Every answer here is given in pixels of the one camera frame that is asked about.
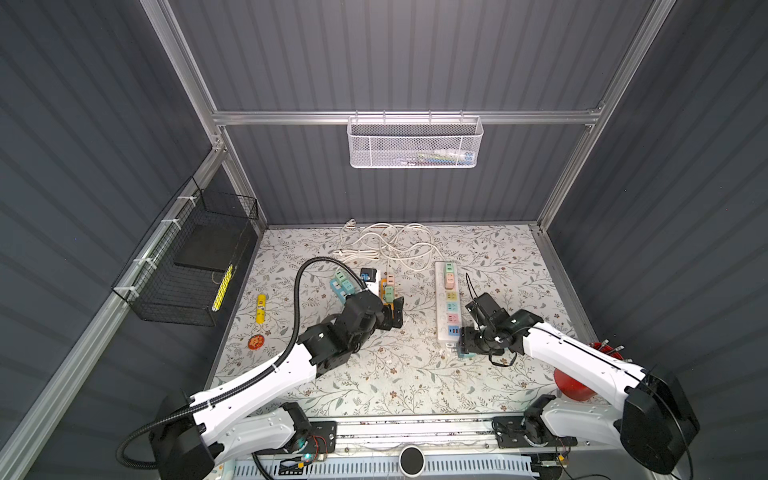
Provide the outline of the blue power strip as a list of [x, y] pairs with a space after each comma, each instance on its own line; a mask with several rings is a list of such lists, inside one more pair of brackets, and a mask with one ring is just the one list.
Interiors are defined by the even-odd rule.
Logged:
[[344, 288], [344, 286], [336, 278], [332, 278], [329, 284], [330, 284], [331, 290], [336, 295], [336, 297], [341, 302], [341, 304], [345, 304], [346, 299], [348, 297], [348, 292]]

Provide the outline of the green plug adapter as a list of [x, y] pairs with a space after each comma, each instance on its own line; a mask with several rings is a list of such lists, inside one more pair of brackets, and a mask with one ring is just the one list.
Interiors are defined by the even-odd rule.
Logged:
[[395, 300], [395, 292], [394, 287], [391, 285], [386, 285], [384, 288], [384, 300], [387, 304], [391, 304]]
[[348, 280], [348, 278], [347, 278], [346, 274], [345, 274], [345, 273], [343, 273], [341, 270], [337, 270], [337, 271], [335, 272], [335, 274], [334, 274], [334, 278], [337, 280], [337, 282], [338, 282], [340, 285], [345, 285], [346, 283], [348, 283], [348, 282], [349, 282], [349, 280]]

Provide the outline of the white power strip pastel sockets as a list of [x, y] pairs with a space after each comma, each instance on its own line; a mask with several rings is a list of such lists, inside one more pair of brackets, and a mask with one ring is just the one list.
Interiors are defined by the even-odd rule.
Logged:
[[456, 265], [456, 286], [453, 290], [446, 290], [444, 288], [445, 262], [450, 261], [438, 261], [434, 264], [437, 341], [445, 349], [455, 350], [462, 327], [458, 267], [452, 262]]

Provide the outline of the orange power strip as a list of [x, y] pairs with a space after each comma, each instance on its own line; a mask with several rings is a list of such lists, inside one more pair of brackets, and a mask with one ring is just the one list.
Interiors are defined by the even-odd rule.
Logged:
[[384, 300], [384, 288], [385, 288], [385, 286], [386, 286], [386, 285], [388, 285], [388, 284], [387, 284], [387, 281], [386, 281], [386, 278], [387, 278], [387, 275], [386, 275], [385, 277], [383, 277], [383, 278], [381, 279], [381, 281], [380, 281], [380, 292], [379, 292], [379, 296], [380, 296], [380, 298], [381, 298], [381, 300], [383, 301], [383, 303], [384, 303], [384, 305], [385, 305], [385, 306], [389, 307], [391, 310], [394, 310], [394, 302], [393, 302], [393, 303], [391, 303], [391, 304], [387, 304], [387, 303], [385, 302], [385, 300]]

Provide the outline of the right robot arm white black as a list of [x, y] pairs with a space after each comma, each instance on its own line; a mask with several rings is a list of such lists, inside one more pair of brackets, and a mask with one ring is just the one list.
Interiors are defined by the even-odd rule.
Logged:
[[622, 448], [646, 469], [670, 475], [700, 423], [678, 378], [646, 368], [573, 339], [528, 311], [508, 313], [487, 293], [465, 306], [475, 324], [460, 331], [459, 350], [494, 358], [505, 352], [542, 361], [607, 401], [589, 406], [567, 396], [540, 396], [515, 432], [534, 447], [566, 437]]

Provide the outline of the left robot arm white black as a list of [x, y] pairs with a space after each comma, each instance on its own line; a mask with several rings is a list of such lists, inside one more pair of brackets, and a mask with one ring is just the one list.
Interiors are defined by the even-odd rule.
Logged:
[[[299, 285], [307, 268], [332, 263], [358, 285], [340, 313], [302, 330]], [[129, 469], [155, 470], [163, 479], [203, 479], [216, 465], [246, 453], [293, 453], [304, 448], [312, 424], [295, 402], [260, 414], [284, 393], [344, 365], [377, 330], [403, 325], [404, 300], [385, 302], [346, 264], [330, 257], [305, 261], [293, 289], [293, 326], [285, 349], [218, 387], [167, 396], [156, 418], [117, 446], [116, 461]]]

